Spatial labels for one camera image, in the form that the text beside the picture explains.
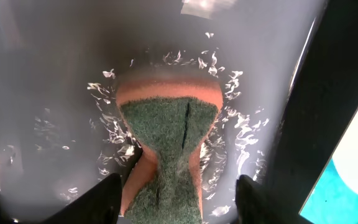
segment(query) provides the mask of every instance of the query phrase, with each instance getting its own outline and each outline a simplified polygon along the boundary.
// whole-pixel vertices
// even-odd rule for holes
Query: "scrub sponge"
[[[124,186],[121,213],[134,224],[201,223],[200,147],[223,104],[219,85],[127,82],[116,101],[144,150]]]

